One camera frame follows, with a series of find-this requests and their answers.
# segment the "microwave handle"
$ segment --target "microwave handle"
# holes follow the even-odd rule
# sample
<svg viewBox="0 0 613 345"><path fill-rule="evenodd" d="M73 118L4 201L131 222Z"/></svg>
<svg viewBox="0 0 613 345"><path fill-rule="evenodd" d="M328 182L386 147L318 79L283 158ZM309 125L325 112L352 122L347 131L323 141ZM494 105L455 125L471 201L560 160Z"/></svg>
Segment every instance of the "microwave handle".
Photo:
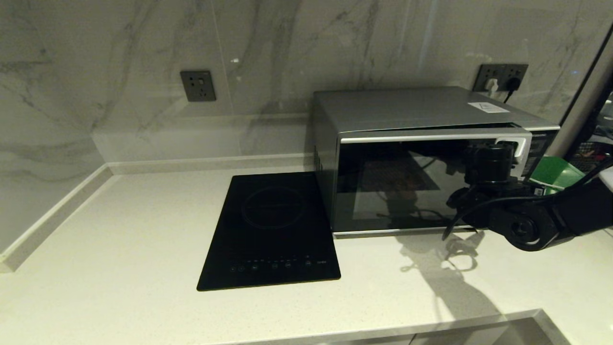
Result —
<svg viewBox="0 0 613 345"><path fill-rule="evenodd" d="M517 149L515 150L514 158L517 161L521 161L521 158L524 156L524 152L526 151L526 146L528 145L528 141L526 138L518 138L518 137L502 137L496 139L496 144L501 141L511 141L517 143Z"/></svg>

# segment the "white countertop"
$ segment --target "white countertop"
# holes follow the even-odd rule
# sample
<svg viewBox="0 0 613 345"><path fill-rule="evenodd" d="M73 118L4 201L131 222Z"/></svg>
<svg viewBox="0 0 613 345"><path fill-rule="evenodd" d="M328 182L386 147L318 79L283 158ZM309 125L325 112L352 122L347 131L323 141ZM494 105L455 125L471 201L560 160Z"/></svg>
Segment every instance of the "white countertop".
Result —
<svg viewBox="0 0 613 345"><path fill-rule="evenodd" d="M541 252L489 231L446 242L337 239L340 280L196 291L232 175L299 170L112 177L16 273L0 275L0 344L322 341L534 309L573 344L613 343L613 236L605 231ZM447 248L471 255L445 260Z"/></svg>

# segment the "microwave window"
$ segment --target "microwave window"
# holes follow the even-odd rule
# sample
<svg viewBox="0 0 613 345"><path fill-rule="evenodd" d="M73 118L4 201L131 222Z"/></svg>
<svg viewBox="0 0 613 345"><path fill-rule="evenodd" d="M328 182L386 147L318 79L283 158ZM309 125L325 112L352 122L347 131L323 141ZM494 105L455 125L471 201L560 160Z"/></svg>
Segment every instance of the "microwave window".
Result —
<svg viewBox="0 0 613 345"><path fill-rule="evenodd" d="M338 219L343 228L445 227L455 216L451 193L467 187L462 155L494 140L348 144L341 147Z"/></svg>

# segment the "sticker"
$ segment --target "sticker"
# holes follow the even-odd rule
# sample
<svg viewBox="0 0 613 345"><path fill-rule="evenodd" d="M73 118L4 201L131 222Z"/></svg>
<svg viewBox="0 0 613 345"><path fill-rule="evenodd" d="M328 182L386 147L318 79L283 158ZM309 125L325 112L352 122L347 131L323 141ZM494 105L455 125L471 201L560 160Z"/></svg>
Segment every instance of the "sticker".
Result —
<svg viewBox="0 0 613 345"><path fill-rule="evenodd" d="M469 104L477 109L483 110L484 112L488 114L495 114L497 112L510 112L504 108L495 106L492 103L488 103L488 102L472 102Z"/></svg>

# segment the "microwave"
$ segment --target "microwave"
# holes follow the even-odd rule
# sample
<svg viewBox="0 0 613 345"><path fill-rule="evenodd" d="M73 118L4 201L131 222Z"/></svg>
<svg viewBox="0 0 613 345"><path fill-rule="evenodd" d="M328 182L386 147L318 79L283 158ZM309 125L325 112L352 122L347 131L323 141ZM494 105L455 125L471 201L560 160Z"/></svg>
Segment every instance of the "microwave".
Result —
<svg viewBox="0 0 613 345"><path fill-rule="evenodd" d="M526 179L560 127L460 87L319 91L314 170L336 236L444 230L464 181L463 153L513 142Z"/></svg>

